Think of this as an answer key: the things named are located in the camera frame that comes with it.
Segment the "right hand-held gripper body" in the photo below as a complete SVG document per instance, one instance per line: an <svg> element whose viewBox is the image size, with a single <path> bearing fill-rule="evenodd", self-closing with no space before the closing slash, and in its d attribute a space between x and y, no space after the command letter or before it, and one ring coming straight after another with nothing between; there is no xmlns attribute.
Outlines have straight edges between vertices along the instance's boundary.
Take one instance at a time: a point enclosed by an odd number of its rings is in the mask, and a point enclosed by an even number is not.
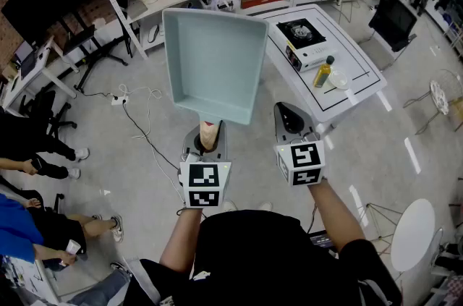
<svg viewBox="0 0 463 306"><path fill-rule="evenodd" d="M315 132L283 134L276 144L276 162L290 187L319 184L326 166L324 143Z"/></svg>

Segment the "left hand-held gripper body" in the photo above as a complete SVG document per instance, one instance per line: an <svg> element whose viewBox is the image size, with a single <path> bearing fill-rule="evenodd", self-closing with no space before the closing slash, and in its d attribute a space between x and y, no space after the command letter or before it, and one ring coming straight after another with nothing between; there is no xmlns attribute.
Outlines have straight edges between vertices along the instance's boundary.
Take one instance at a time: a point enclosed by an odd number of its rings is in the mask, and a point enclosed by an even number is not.
<svg viewBox="0 0 463 306"><path fill-rule="evenodd" d="M183 188L186 208L219 207L223 200L231 161L214 161L197 153L184 153L178 179Z"/></svg>

